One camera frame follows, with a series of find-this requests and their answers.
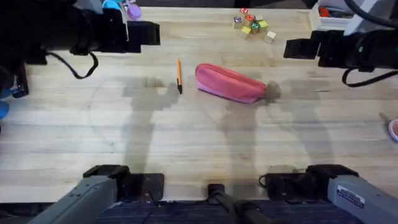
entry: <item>blue object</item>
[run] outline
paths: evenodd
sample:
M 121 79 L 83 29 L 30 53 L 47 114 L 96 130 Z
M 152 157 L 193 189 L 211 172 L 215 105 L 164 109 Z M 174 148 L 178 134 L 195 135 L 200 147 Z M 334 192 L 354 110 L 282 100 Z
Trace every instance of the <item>blue object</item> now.
M 7 116 L 10 106 L 8 103 L 4 101 L 0 101 L 0 119 L 3 119 Z
M 12 90 L 7 89 L 7 90 L 3 90 L 0 94 L 0 99 L 4 99 L 7 98 L 8 96 L 12 95 Z
M 113 0 L 105 0 L 104 3 L 102 3 L 102 8 L 103 9 L 117 9 L 117 10 L 120 10 L 119 4 L 117 4 Z

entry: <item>pink object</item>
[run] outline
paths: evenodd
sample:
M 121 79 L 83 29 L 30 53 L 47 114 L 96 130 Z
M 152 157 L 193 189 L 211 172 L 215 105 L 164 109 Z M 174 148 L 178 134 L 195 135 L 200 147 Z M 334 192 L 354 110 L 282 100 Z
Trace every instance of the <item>pink object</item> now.
M 141 17 L 141 9 L 137 4 L 130 3 L 129 0 L 127 2 L 127 16 L 135 21 Z
M 398 119 L 390 121 L 388 124 L 388 132 L 395 141 L 398 141 Z
M 208 63 L 197 66 L 195 77 L 199 90 L 241 103 L 253 103 L 266 92 L 262 82 Z

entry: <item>wooden tabletop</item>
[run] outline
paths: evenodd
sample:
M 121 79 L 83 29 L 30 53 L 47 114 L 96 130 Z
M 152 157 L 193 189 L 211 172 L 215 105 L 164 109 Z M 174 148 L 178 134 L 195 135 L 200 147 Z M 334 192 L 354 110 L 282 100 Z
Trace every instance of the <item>wooden tabletop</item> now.
M 31 94 L 9 99 L 1 121 L 0 202 L 57 201 L 98 164 L 165 174 L 166 199 L 202 198 L 208 183 L 261 197 L 259 175 L 322 163 L 348 166 L 398 196 L 398 148 L 385 132 L 386 120 L 397 118 L 397 79 L 348 88 L 341 69 L 284 59 L 286 40 L 310 35 L 308 11 L 251 9 L 277 34 L 272 45 L 239 38 L 237 9 L 142 11 L 160 24 L 161 46 L 98 54 L 85 80 L 52 57 L 27 67 Z M 61 54 L 80 73 L 91 67 L 90 57 Z M 267 99 L 244 105 L 198 91 L 200 63 L 271 83 Z

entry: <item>toy block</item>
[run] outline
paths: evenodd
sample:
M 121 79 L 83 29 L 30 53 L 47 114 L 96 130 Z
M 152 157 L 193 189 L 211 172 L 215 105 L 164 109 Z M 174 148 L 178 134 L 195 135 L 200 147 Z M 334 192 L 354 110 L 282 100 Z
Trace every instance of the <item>toy block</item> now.
M 263 21 L 264 20 L 264 17 L 263 16 L 255 16 L 256 17 L 256 22 L 257 21 Z
M 240 15 L 241 18 L 244 18 L 248 13 L 249 13 L 249 10 L 246 9 L 246 8 L 241 8 L 239 10 L 239 15 Z
M 259 32 L 260 25 L 258 23 L 253 22 L 251 24 L 251 33 L 252 34 L 257 34 Z
M 265 32 L 267 30 L 267 28 L 268 28 L 268 23 L 266 21 L 260 21 L 258 23 L 259 23 L 259 26 L 260 26 L 259 32 L 260 33 Z
M 234 24 L 233 24 L 234 29 L 242 29 L 243 27 L 243 21 L 242 18 L 240 17 L 234 17 Z
M 251 27 L 251 24 L 254 22 L 254 16 L 246 15 L 243 19 L 243 25 L 247 27 Z
M 267 42 L 268 44 L 272 44 L 272 42 L 275 39 L 275 36 L 276 36 L 276 33 L 274 33 L 273 31 L 268 31 L 264 41 Z
M 242 29 L 241 29 L 241 37 L 244 38 L 244 39 L 247 39 L 247 37 L 249 36 L 250 32 L 251 32 L 251 29 L 249 27 L 246 27 L 246 26 L 242 27 Z

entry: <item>sticker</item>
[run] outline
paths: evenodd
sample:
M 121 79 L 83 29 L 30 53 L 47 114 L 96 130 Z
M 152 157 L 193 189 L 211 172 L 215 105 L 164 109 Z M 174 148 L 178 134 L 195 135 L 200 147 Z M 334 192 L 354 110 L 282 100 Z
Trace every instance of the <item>sticker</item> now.
M 241 9 L 239 10 L 239 12 L 241 12 L 241 13 L 243 13 L 243 14 L 247 14 L 247 13 L 249 12 L 249 9 L 241 8 Z
M 362 198 L 343 186 L 337 185 L 337 194 L 354 203 L 359 208 L 363 208 L 365 206 L 365 198 Z
M 252 15 L 247 15 L 247 16 L 245 16 L 245 18 L 248 20 L 248 21 L 254 21 L 254 16 L 252 16 Z
M 234 17 L 235 22 L 242 22 L 242 18 L 240 17 Z
M 259 29 L 259 24 L 253 23 L 251 24 L 252 29 Z

